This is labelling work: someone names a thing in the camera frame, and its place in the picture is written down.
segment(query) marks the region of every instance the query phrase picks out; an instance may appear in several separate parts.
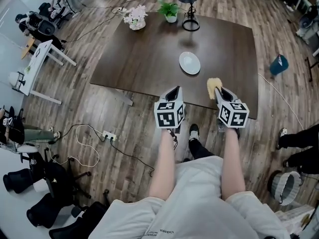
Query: black lamp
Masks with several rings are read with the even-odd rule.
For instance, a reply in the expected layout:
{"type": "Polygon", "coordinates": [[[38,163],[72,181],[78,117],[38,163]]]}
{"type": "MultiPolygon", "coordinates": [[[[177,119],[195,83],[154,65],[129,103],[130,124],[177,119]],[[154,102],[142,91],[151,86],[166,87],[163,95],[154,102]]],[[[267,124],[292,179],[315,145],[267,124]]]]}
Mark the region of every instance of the black lamp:
{"type": "Polygon", "coordinates": [[[199,29],[199,21],[195,18],[196,9],[193,7],[193,3],[197,0],[179,0],[183,3],[190,3],[188,12],[185,13],[185,19],[182,26],[188,31],[196,31],[199,29]]]}

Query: flower pot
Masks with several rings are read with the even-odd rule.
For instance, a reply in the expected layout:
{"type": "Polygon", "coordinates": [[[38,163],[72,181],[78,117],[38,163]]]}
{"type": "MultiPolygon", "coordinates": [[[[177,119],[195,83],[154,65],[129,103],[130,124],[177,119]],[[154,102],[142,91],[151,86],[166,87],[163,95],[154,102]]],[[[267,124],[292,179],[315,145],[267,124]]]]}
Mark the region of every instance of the flower pot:
{"type": "Polygon", "coordinates": [[[166,20],[167,20],[169,23],[174,23],[174,22],[177,21],[177,15],[176,15],[176,16],[170,16],[170,17],[167,17],[167,16],[165,15],[165,18],[166,18],[166,20]]]}
{"type": "Polygon", "coordinates": [[[145,20],[138,22],[137,24],[130,24],[131,30],[139,30],[143,27],[145,27],[146,23],[145,20]]]}

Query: black leggings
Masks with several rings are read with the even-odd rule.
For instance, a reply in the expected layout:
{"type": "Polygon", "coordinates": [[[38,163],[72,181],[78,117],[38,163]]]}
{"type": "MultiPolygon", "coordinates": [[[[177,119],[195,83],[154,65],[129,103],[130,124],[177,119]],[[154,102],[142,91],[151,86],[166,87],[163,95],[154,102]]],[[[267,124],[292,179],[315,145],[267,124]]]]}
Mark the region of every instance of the black leggings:
{"type": "Polygon", "coordinates": [[[203,147],[203,145],[201,145],[201,143],[197,139],[189,141],[188,147],[194,159],[214,156],[214,154],[208,151],[205,147],[203,147]]]}
{"type": "Polygon", "coordinates": [[[296,134],[286,134],[279,139],[279,147],[298,147],[310,149],[291,155],[287,160],[290,167],[298,167],[300,172],[319,174],[319,124],[296,134]]]}

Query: desk leg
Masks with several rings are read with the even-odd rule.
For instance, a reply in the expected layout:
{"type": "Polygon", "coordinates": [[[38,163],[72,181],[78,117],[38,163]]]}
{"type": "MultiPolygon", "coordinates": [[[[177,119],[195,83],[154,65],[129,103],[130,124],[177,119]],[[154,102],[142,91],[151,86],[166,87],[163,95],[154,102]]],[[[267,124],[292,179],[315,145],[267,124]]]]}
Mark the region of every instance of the desk leg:
{"type": "Polygon", "coordinates": [[[46,100],[48,100],[48,101],[54,102],[54,103],[56,103],[56,104],[58,104],[58,105],[62,104],[61,101],[59,101],[59,100],[57,100],[57,99],[54,99],[54,98],[52,98],[52,97],[48,97],[48,96],[46,96],[46,95],[44,95],[44,94],[41,94],[41,93],[39,93],[39,92],[37,92],[37,91],[31,90],[30,93],[33,94],[33,95],[35,95],[35,96],[37,96],[37,97],[40,97],[40,98],[46,99],[46,100]]]}
{"type": "Polygon", "coordinates": [[[62,51],[60,51],[57,47],[55,47],[54,45],[51,45],[51,49],[54,50],[56,53],[58,53],[61,57],[63,57],[69,63],[76,66],[76,63],[72,59],[70,59],[67,55],[65,55],[62,51]]]}
{"type": "Polygon", "coordinates": [[[313,53],[313,57],[316,57],[319,54],[319,49],[313,53]]]}
{"type": "Polygon", "coordinates": [[[49,58],[51,58],[52,60],[54,60],[56,63],[58,63],[60,66],[64,65],[60,60],[58,60],[56,57],[52,56],[50,53],[48,53],[47,56],[49,58]]]}
{"type": "Polygon", "coordinates": [[[126,96],[124,96],[119,90],[112,89],[112,88],[107,88],[107,89],[115,96],[116,99],[122,100],[128,106],[133,105],[133,101],[131,99],[127,98],[126,96]]]}

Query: potted plant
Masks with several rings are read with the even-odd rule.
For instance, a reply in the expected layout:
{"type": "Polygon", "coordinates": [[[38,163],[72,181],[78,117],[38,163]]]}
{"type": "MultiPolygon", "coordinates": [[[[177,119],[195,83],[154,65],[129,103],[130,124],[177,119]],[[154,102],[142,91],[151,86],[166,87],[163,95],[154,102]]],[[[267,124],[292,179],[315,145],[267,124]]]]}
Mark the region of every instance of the potted plant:
{"type": "Polygon", "coordinates": [[[161,6],[158,9],[158,12],[164,14],[169,23],[176,22],[179,9],[178,5],[173,2],[164,2],[163,0],[159,0],[159,2],[161,6]]]}
{"type": "Polygon", "coordinates": [[[129,10],[124,8],[120,12],[120,14],[124,16],[123,17],[124,22],[130,25],[130,29],[139,30],[145,27],[144,18],[145,16],[147,16],[147,14],[145,13],[145,9],[146,7],[144,5],[143,6],[139,5],[136,8],[131,8],[129,10]]]}

